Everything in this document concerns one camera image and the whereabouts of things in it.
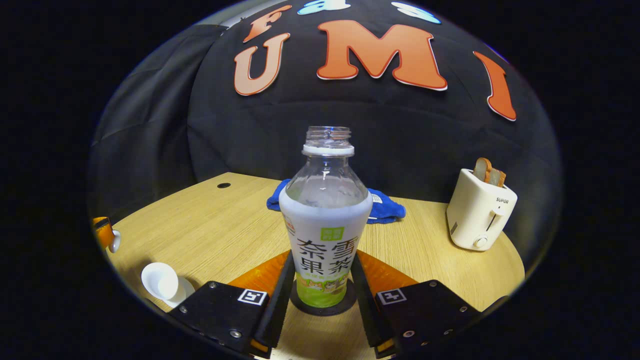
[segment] blue letter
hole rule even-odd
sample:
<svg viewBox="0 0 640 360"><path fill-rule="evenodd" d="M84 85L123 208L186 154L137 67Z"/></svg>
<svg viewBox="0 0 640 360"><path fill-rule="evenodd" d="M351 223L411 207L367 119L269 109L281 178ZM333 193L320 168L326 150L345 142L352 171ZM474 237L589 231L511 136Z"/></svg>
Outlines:
<svg viewBox="0 0 640 360"><path fill-rule="evenodd" d="M403 3L391 3L391 5L397 7L399 12L407 14L409 16L417 17L418 19L426 20L434 24L442 23L440 20L436 19L436 17L433 16L431 13L428 13L423 9L418 9L415 6L411 6Z"/></svg>
<svg viewBox="0 0 640 360"><path fill-rule="evenodd" d="M305 4L305 7L298 11L298 15L308 15L310 13L317 13L323 10L342 10L350 7L351 5L345 4L346 0L318 0Z"/></svg>

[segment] bottle label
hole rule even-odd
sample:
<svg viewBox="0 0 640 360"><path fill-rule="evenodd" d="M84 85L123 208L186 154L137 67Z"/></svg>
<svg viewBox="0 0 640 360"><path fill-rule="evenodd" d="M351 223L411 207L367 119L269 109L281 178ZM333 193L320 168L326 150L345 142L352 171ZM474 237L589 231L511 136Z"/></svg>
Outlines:
<svg viewBox="0 0 640 360"><path fill-rule="evenodd" d="M328 307L342 300L371 206L371 194L359 204L329 209L304 205L286 191L280 193L297 291L304 303Z"/></svg>

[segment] orange letter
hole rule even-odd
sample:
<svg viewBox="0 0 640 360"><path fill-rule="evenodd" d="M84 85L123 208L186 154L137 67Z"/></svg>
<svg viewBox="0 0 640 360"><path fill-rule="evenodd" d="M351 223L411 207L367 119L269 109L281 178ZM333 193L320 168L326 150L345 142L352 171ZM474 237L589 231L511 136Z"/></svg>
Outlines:
<svg viewBox="0 0 640 360"><path fill-rule="evenodd" d="M400 66L394 78L403 84L433 90L446 90L447 80L438 73L431 50L433 35L406 25L393 25L382 38L353 20L336 20L318 25L326 32L326 63L318 69L321 79L351 79L358 68L349 62L349 49L373 78L385 72L391 59L400 53Z"/></svg>
<svg viewBox="0 0 640 360"><path fill-rule="evenodd" d="M506 73L500 65L485 55L477 51L474 51L474 55L484 64L486 73L489 74L491 95L486 98L486 103L489 104L491 110L506 117L508 120L515 121L516 111L511 106L511 96L509 94L509 88L507 87L507 80L504 78Z"/></svg>
<svg viewBox="0 0 640 360"><path fill-rule="evenodd" d="M261 16L258 19L255 19L251 23L251 31L249 31L249 35L244 38L243 42L247 42L262 34L263 32L271 29L271 25L267 25L267 22L276 22L276 20L278 20L280 16L282 16L282 12L289 9L291 9L291 5L285 5L277 10L273 10L265 16Z"/></svg>
<svg viewBox="0 0 640 360"><path fill-rule="evenodd" d="M234 76L236 92L245 96L257 94L274 82L280 71L282 43L290 35L289 33L280 34L264 42L263 46L267 48L267 64L264 66L262 75L255 79L249 76L249 69L251 68L251 55L255 53L258 47L252 46L236 55L234 58L236 62L236 74Z"/></svg>

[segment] blue towel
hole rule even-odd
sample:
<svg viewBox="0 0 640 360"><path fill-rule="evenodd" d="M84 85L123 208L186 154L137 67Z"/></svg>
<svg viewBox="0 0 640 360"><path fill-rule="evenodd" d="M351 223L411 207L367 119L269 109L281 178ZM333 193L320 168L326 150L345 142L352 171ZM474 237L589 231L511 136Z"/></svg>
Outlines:
<svg viewBox="0 0 640 360"><path fill-rule="evenodd" d="M273 192L273 195L267 199L268 209L280 211L278 197L290 180L291 179L283 180ZM373 189L369 189L369 192L373 196L373 207L371 208L371 214L369 214L367 224L388 224L406 215L404 206L389 199L385 194Z"/></svg>

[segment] toaster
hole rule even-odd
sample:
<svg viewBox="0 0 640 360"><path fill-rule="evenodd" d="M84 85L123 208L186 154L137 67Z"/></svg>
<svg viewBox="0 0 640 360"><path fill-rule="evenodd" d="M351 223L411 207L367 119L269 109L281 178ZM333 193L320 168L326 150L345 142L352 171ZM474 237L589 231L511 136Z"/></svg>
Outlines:
<svg viewBox="0 0 640 360"><path fill-rule="evenodd" d="M516 193L506 185L484 183L472 170L461 169L446 211L451 240L464 249L490 249L517 200Z"/></svg>

